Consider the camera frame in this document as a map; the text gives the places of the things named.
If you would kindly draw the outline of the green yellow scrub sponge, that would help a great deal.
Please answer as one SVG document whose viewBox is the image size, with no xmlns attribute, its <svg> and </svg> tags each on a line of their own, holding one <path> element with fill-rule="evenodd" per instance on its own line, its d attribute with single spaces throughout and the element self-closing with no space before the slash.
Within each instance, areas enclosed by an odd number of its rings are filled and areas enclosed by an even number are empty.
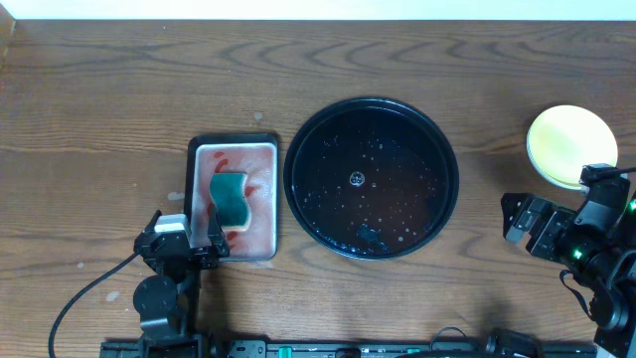
<svg viewBox="0 0 636 358">
<path fill-rule="evenodd" d="M 210 196 L 225 231 L 245 231 L 250 223 L 250 208 L 244 189 L 244 173 L 215 173 L 210 182 Z"/>
</svg>

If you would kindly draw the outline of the light blue plate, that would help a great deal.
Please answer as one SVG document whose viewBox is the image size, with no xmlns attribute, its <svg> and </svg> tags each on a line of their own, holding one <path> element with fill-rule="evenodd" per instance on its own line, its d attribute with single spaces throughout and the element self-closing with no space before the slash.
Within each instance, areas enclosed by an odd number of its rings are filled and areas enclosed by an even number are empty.
<svg viewBox="0 0 636 358">
<path fill-rule="evenodd" d="M 568 183 L 564 183 L 561 181 L 558 181 L 557 179 L 553 178 L 552 176 L 550 176 L 549 174 L 547 174 L 536 162 L 536 160 L 534 159 L 532 153 L 530 151 L 528 151 L 528 157 L 529 160 L 532 164 L 532 166 L 534 167 L 534 169 L 539 173 L 539 175 L 541 177 L 543 177 L 546 181 L 550 182 L 551 184 L 558 186 L 560 188 L 563 189 L 567 189 L 567 190 L 577 190 L 580 191 L 581 186 L 579 184 L 568 184 Z"/>
</svg>

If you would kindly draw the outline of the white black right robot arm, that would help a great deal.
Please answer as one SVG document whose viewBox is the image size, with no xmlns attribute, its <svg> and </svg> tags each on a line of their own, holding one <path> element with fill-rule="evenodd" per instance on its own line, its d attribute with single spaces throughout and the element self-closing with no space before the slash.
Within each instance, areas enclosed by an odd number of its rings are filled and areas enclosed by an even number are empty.
<svg viewBox="0 0 636 358">
<path fill-rule="evenodd" d="M 628 209 L 628 185 L 592 185 L 574 211 L 531 193 L 501 198 L 504 239 L 516 243 L 529 234 L 531 256 L 561 264 L 593 293 L 574 294 L 597 330 L 594 342 L 615 357 L 635 355 L 635 248 L 619 226 L 635 220 Z"/>
</svg>

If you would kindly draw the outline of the yellow plate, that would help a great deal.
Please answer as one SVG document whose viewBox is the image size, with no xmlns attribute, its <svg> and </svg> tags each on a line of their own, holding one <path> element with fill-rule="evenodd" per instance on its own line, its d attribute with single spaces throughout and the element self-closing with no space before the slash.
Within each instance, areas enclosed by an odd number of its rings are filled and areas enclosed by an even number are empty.
<svg viewBox="0 0 636 358">
<path fill-rule="evenodd" d="M 592 111 L 576 105 L 557 105 L 541 112 L 528 130 L 526 146 L 547 174 L 568 184 L 579 184 L 585 165 L 615 167 L 618 161 L 610 127 Z"/>
</svg>

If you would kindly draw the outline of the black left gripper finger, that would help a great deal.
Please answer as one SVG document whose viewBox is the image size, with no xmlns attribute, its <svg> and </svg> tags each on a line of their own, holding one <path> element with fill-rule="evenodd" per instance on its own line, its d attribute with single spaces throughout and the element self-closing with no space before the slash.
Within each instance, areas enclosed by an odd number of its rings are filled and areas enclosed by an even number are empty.
<svg viewBox="0 0 636 358">
<path fill-rule="evenodd" d="M 230 247 L 219 222 L 217 208 L 214 204 L 209 206 L 207 237 L 220 258 L 226 258 L 230 255 Z"/>
<path fill-rule="evenodd" d="M 144 234 L 152 234 L 155 232 L 155 225 L 158 219 L 162 216 L 162 212 L 160 210 L 156 210 L 150 219 L 149 223 L 143 229 Z"/>
</svg>

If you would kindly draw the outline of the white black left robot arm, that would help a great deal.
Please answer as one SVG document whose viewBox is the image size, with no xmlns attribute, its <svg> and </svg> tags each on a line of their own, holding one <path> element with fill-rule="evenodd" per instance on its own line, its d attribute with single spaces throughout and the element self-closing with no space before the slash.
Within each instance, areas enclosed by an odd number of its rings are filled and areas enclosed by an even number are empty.
<svg viewBox="0 0 636 358">
<path fill-rule="evenodd" d="M 196 328 L 201 272 L 216 269 L 230 253 L 216 212 L 209 218 L 207 246 L 190 244 L 188 217 L 156 211 L 134 241 L 133 251 L 154 271 L 133 294 L 140 317 L 141 357 L 227 355 L 225 344 Z"/>
</svg>

